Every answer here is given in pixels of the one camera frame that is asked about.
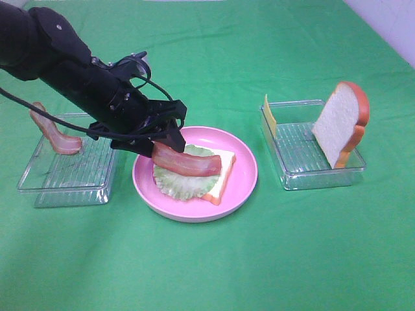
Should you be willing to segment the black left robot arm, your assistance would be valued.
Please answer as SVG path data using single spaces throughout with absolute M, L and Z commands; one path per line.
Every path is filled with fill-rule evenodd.
M 2 70 L 22 81 L 45 82 L 93 118 L 86 135 L 109 138 L 114 149 L 150 157 L 160 142 L 183 152 L 186 106 L 171 97 L 148 99 L 131 83 L 150 83 L 145 58 L 140 52 L 106 64 L 54 10 L 1 3 Z

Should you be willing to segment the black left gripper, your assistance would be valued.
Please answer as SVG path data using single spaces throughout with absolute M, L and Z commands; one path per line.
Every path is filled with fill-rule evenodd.
M 180 130 L 184 125 L 187 107 L 181 100 L 149 100 L 148 111 L 139 120 L 137 115 L 123 111 L 110 122 L 93 122 L 88 136 L 111 139 L 110 147 L 152 157 L 154 143 L 162 143 L 176 152 L 184 152 L 186 141 Z

